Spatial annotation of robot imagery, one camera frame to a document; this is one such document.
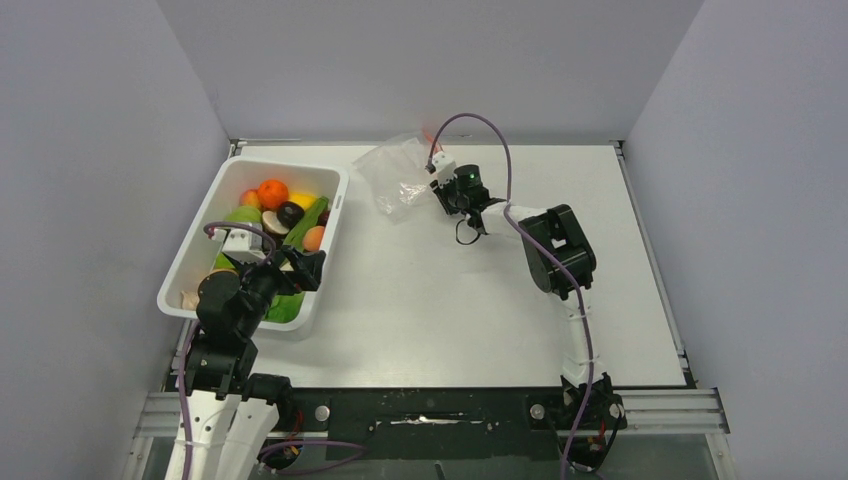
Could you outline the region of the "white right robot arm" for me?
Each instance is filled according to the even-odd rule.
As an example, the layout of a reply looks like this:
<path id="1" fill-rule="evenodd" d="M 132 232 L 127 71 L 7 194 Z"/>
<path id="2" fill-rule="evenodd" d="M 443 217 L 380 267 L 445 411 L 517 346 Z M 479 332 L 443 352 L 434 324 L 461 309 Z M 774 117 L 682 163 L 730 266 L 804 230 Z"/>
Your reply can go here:
<path id="1" fill-rule="evenodd" d="M 484 235 L 521 240 L 535 286 L 553 303 L 564 350 L 561 367 L 562 411 L 579 430 L 602 433 L 625 425 L 621 397 L 599 358 L 589 330 L 586 291 L 597 260 L 570 206 L 547 209 L 512 205 L 490 194 L 477 165 L 433 160 L 425 167 L 430 188 L 448 215 Z"/>

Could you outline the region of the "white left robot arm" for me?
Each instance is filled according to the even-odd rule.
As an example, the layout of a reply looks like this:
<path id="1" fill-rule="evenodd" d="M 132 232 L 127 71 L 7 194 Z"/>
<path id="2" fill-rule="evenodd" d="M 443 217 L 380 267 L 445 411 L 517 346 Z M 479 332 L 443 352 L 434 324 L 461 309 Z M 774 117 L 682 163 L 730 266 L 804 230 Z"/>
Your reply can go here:
<path id="1" fill-rule="evenodd" d="M 326 253 L 283 245 L 199 284 L 198 326 L 178 369 L 179 430 L 169 479 L 246 479 L 273 430 L 302 421 L 288 377 L 256 373 L 252 337 L 279 297 L 316 291 Z"/>

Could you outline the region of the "clear red-zipper bag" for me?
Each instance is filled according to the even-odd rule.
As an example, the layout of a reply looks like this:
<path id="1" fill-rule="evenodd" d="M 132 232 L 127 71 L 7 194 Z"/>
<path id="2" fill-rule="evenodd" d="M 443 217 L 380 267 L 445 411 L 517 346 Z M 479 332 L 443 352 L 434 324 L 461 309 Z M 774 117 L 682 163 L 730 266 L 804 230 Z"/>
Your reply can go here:
<path id="1" fill-rule="evenodd" d="M 425 171 L 432 135 L 426 130 L 396 135 L 353 162 L 377 211 L 393 224 L 440 215 L 441 206 Z"/>

